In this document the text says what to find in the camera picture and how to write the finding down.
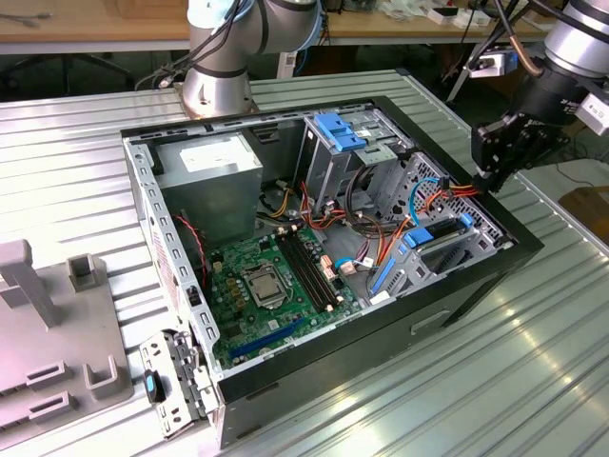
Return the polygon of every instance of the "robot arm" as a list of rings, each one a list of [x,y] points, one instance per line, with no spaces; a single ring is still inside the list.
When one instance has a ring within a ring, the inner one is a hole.
[[[532,62],[533,70],[524,65],[529,74],[508,112],[501,120],[472,130],[478,169],[474,181],[482,191],[499,190],[513,172],[534,167],[563,148],[569,139],[561,129],[576,116],[596,134],[609,133],[609,99],[602,89],[609,74],[609,2],[571,0],[564,15],[569,23],[559,18],[545,39],[545,57]],[[483,55],[469,68],[483,70],[488,61]]]
[[[319,36],[322,7],[320,0],[190,0],[188,23],[192,65],[183,99],[191,114],[210,117],[251,110],[249,57],[310,46]]]

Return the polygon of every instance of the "wooden workbench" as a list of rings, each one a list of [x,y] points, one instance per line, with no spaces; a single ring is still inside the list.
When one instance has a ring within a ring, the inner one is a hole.
[[[177,50],[188,48],[187,20],[124,19],[114,0],[22,0],[2,2],[0,12],[53,17],[32,29],[0,20],[0,54]],[[492,26],[470,29],[466,42],[481,41]],[[330,14],[332,45],[456,43],[464,30],[424,18],[397,22],[380,12]],[[538,41],[545,32],[520,21],[522,41]]]

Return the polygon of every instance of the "cpu socket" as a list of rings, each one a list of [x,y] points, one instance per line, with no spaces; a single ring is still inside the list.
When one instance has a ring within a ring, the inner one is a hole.
[[[287,298],[281,276],[273,265],[246,270],[243,278],[258,308],[276,309]]]

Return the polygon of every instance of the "green circuit board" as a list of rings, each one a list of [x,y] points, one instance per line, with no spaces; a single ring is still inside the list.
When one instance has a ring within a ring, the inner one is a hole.
[[[306,245],[313,257],[324,254],[310,228],[299,229],[295,236]],[[222,264],[222,269],[214,269],[212,280],[210,307],[220,329],[220,340],[214,345],[214,354],[224,369],[278,348],[361,309],[349,287],[340,284],[336,287],[326,281],[335,295],[340,295],[344,300],[331,311],[318,312],[282,254],[275,235],[218,248],[211,253],[211,259],[214,258],[220,259]],[[322,271],[319,261],[314,263]],[[254,283],[256,279],[248,280],[250,272],[260,266],[269,269],[273,275],[263,278],[259,283]],[[252,284],[258,284],[269,290],[269,293],[277,292],[275,285],[269,284],[270,280],[267,281],[277,275],[284,286],[283,300],[275,304],[276,308],[273,309],[260,307],[253,295],[255,292]],[[239,357],[234,356],[235,349],[290,326],[293,327],[293,332],[289,336]]]

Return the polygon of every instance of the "desk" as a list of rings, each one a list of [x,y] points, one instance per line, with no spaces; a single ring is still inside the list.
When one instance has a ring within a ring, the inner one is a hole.
[[[469,127],[413,78],[374,71],[252,84],[262,109],[378,94],[473,171]],[[207,424],[164,443],[147,402],[137,347],[168,325],[168,309],[118,134],[184,119],[170,89],[0,105],[0,241],[27,236],[37,267],[87,251],[106,261],[135,388],[123,404],[4,457],[213,455]],[[497,197],[545,244],[529,265],[454,326],[223,455],[606,455],[607,250],[534,181],[510,179]]]
[[[5,13],[50,11],[53,17],[31,29],[0,22],[0,54],[40,54],[127,50],[185,50],[187,20],[124,19],[112,0],[23,0],[2,2]],[[424,17],[397,22],[381,12],[330,13],[332,45],[388,45],[458,43],[464,30],[440,26]],[[466,43],[480,42],[492,29],[472,28]],[[539,41],[545,31],[520,21],[516,32],[522,41]]]

